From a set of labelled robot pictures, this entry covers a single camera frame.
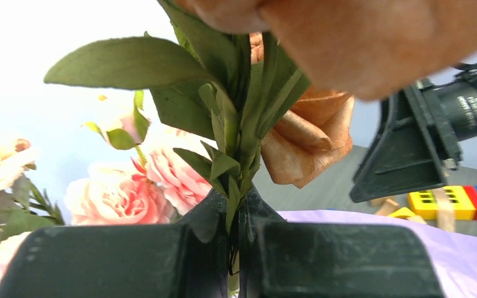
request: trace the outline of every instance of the lavender fabric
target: lavender fabric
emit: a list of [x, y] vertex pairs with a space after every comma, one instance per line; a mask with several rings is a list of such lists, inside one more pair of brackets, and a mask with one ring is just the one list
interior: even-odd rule
[[401, 225], [427, 247], [440, 284], [449, 298], [477, 298], [477, 237], [449, 233], [403, 219], [337, 210], [280, 211], [290, 222]]

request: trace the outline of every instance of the white wall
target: white wall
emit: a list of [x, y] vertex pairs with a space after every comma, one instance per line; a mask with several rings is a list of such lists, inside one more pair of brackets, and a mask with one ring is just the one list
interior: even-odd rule
[[[110, 91], [48, 86], [42, 78], [68, 52], [110, 37], [151, 35], [173, 39], [168, 19], [152, 0], [0, 0], [0, 128], [16, 129], [43, 149], [38, 171], [29, 175], [52, 199], [61, 199], [69, 182], [86, 176], [92, 161], [124, 161], [94, 133], [80, 128], [93, 120], [98, 94]], [[377, 104], [358, 104], [352, 135], [369, 144], [377, 123]], [[464, 165], [477, 168], [477, 139], [464, 142]]]

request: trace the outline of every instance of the camera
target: camera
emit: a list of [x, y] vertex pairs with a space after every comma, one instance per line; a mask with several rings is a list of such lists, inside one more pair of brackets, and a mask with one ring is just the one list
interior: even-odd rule
[[424, 78], [381, 102], [378, 131], [350, 191], [353, 202], [447, 185], [462, 161], [460, 141], [477, 136], [477, 63], [460, 63], [454, 80]]

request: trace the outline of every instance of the pink rose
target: pink rose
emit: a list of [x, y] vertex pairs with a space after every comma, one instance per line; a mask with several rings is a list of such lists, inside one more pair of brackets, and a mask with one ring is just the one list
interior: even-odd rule
[[168, 224], [174, 209], [150, 181], [123, 169], [92, 165], [90, 178], [70, 183], [65, 205], [73, 225]]
[[16, 255], [17, 250], [30, 233], [31, 232], [24, 232], [12, 236], [0, 243], [0, 282], [8, 269], [8, 265]]
[[209, 158], [197, 135], [166, 127], [149, 138], [153, 144], [144, 149], [147, 154], [147, 178], [161, 183], [165, 198], [184, 215], [200, 203], [211, 190], [211, 185], [188, 165], [173, 148], [184, 148]]

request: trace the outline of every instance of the gray floor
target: gray floor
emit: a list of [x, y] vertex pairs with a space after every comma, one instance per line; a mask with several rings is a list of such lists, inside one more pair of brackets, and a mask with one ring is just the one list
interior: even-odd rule
[[[352, 175], [365, 154], [362, 147], [354, 147], [344, 160], [329, 168], [306, 187], [298, 189], [292, 185], [276, 185], [271, 181], [266, 168], [255, 177], [255, 186], [269, 205], [275, 210], [317, 210], [334, 208], [364, 213], [374, 213], [378, 208], [368, 203], [353, 203], [348, 197], [352, 188]], [[454, 185], [477, 185], [477, 169], [461, 168], [448, 178]], [[397, 201], [407, 206], [406, 196]], [[477, 236], [477, 221], [459, 220], [457, 232]]]

